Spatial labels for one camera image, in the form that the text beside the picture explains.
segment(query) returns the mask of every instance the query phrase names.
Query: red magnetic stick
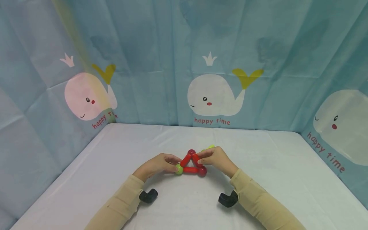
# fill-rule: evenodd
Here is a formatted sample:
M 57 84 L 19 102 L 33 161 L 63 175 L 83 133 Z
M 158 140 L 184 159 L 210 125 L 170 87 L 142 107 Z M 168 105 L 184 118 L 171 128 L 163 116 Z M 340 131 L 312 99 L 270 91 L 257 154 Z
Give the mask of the red magnetic stick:
M 185 167 L 187 166 L 187 164 L 189 163 L 190 159 L 192 158 L 192 156 L 190 154 L 187 154 L 184 159 L 180 162 L 180 166 L 181 167 Z
M 197 173 L 198 173 L 198 168 L 195 168 L 195 167 L 184 167 L 184 168 L 183 168 L 183 172 L 184 172 L 184 173 L 193 173 L 193 174 L 197 174 Z
M 200 177 L 204 177 L 206 174 L 207 174 L 207 168 L 205 166 L 198 168 L 198 175 Z
M 195 150 L 194 149 L 189 149 L 188 154 L 190 154 L 190 155 L 195 154 Z
M 198 168 L 203 166 L 202 164 L 198 164 L 199 156 L 196 153 L 192 155 L 192 160 Z

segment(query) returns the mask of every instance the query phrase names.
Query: yellow-green ball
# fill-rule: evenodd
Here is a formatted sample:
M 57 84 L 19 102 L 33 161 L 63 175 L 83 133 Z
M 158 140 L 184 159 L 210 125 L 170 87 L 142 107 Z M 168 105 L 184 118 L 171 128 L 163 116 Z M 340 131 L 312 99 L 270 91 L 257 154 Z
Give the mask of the yellow-green ball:
M 175 172 L 176 174 L 180 175 L 183 173 L 183 167 L 180 166 L 180 164 L 177 164 L 176 165 L 176 168 L 178 169 L 177 172 Z

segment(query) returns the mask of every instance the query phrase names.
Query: white crown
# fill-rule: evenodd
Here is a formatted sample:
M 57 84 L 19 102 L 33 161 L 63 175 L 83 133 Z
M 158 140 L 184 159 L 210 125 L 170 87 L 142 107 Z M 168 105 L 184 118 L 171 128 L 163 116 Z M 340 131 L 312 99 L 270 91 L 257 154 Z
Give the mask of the white crown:
M 211 52 L 209 52 L 208 57 L 206 57 L 206 56 L 202 56 L 202 57 L 205 59 L 207 66 L 212 66 L 213 65 L 213 61 L 217 58 L 217 57 L 213 57 L 212 58 Z
M 60 58 L 60 61 L 62 61 L 65 64 L 67 64 L 69 67 L 73 67 L 74 66 L 73 56 L 68 57 L 68 55 L 66 53 L 65 53 L 65 59 L 64 58 Z

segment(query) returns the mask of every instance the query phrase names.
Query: cartoon whale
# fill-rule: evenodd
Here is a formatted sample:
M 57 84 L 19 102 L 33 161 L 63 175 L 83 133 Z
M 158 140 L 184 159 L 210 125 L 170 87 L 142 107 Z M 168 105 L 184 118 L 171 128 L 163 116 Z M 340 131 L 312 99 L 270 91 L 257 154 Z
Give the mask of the cartoon whale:
M 65 86 L 64 96 L 70 110 L 81 120 L 92 120 L 102 111 L 116 109 L 117 101 L 110 86 L 115 66 L 110 65 L 103 72 L 93 65 L 107 83 L 107 92 L 100 80 L 92 74 L 82 72 L 72 77 Z
M 234 97 L 227 81 L 217 74 L 204 74 L 193 79 L 188 88 L 188 103 L 195 114 L 202 116 L 233 116 L 243 106 L 245 90 L 263 74 L 254 71 L 249 77 L 241 69 L 234 69 L 242 86 L 242 91 Z
M 368 97 L 358 90 L 331 94 L 320 106 L 314 129 L 321 138 L 355 164 L 368 166 Z

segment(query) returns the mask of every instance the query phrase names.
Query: left hand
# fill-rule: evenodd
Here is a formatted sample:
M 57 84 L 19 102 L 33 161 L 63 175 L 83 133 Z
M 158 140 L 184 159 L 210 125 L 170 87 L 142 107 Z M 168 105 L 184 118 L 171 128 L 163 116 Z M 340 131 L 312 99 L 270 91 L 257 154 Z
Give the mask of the left hand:
M 175 165 L 179 164 L 181 159 L 172 154 L 160 153 L 146 163 L 142 164 L 133 175 L 143 182 L 146 182 L 151 176 L 162 171 L 166 173 L 175 173 L 177 168 Z

